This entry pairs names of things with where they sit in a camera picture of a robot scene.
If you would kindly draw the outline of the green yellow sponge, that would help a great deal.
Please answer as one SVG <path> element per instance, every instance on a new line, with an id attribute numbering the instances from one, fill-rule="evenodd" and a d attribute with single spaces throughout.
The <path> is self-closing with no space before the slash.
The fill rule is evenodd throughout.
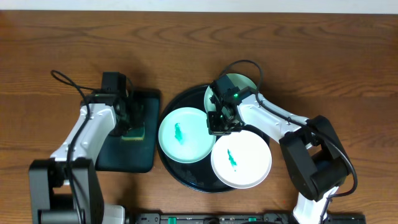
<path id="1" fill-rule="evenodd" d="M 125 135 L 121 136 L 124 141 L 143 141 L 145 138 L 145 127 L 130 129 Z"/>

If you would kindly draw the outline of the white plate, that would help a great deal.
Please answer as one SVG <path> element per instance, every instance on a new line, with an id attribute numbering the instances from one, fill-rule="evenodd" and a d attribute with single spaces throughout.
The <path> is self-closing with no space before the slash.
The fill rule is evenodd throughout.
<path id="1" fill-rule="evenodd" d="M 271 150 L 253 132 L 232 133 L 215 142 L 211 166 L 222 183 L 234 189 L 249 189 L 259 185 L 271 171 Z"/>

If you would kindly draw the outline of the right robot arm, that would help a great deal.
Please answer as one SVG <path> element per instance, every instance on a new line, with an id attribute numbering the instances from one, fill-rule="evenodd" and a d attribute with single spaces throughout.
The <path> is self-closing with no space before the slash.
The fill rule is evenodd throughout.
<path id="1" fill-rule="evenodd" d="M 338 193 L 338 187 L 357 174 L 333 126 L 324 116 L 309 119 L 274 105 L 249 85 L 241 88 L 229 76 L 214 80 L 208 101 L 207 125 L 212 135 L 230 136 L 252 126 L 277 141 L 290 179 L 299 192 L 292 216 L 297 223 L 323 223 L 333 198 L 352 194 Z"/>

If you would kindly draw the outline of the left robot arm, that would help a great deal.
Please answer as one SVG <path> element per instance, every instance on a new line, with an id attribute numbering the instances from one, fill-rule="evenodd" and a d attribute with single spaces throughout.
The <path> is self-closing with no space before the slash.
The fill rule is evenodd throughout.
<path id="1" fill-rule="evenodd" d="M 33 223 L 130 223 L 122 205 L 104 202 L 96 161 L 108 136 L 123 136 L 142 126 L 133 85 L 119 72 L 104 72 L 99 89 L 84 86 L 57 70 L 56 80 L 82 97 L 80 115 L 62 145 L 48 159 L 34 160 L 28 171 Z"/>

